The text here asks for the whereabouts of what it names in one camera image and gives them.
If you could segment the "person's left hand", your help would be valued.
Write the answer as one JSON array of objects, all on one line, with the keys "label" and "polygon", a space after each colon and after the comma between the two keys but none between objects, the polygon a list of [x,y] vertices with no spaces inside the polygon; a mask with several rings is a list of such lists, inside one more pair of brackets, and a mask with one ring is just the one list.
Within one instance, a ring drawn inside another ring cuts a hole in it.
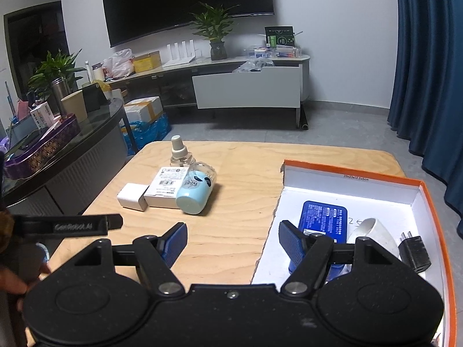
[{"label": "person's left hand", "polygon": [[[11,214],[4,210],[1,211],[1,251],[3,252],[6,247],[6,243],[10,240],[12,236],[12,228],[14,222]],[[38,279],[33,280],[32,282],[25,282],[21,280],[12,270],[7,268],[4,265],[1,265],[1,291],[5,291],[14,295],[24,295],[30,290],[34,283]]]}]

